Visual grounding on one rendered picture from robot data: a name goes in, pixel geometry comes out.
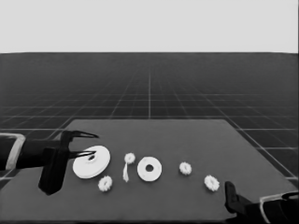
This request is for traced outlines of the large thick white disc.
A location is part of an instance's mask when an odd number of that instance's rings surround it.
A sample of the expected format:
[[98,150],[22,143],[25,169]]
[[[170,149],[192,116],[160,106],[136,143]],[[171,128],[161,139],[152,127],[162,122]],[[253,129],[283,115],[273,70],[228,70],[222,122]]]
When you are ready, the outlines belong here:
[[104,146],[92,146],[85,152],[93,151],[92,155],[75,158],[73,172],[79,178],[88,179],[100,175],[108,167],[111,156]]

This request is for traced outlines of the white round carrier with pins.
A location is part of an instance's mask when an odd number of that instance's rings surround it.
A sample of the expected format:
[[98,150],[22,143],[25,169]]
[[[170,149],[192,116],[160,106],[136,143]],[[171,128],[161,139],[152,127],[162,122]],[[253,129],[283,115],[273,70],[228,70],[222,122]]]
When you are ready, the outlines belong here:
[[154,157],[144,157],[137,165],[138,176],[146,182],[156,181],[162,174],[163,166]]

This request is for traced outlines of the small thin white T-shaped piece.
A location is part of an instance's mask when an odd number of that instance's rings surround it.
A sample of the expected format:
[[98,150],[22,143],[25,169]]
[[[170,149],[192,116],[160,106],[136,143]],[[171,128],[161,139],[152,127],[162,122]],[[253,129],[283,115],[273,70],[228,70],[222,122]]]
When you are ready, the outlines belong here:
[[125,182],[128,182],[129,181],[129,175],[128,175],[128,163],[126,162],[124,164],[124,167],[123,167],[123,171],[122,171],[122,178]]

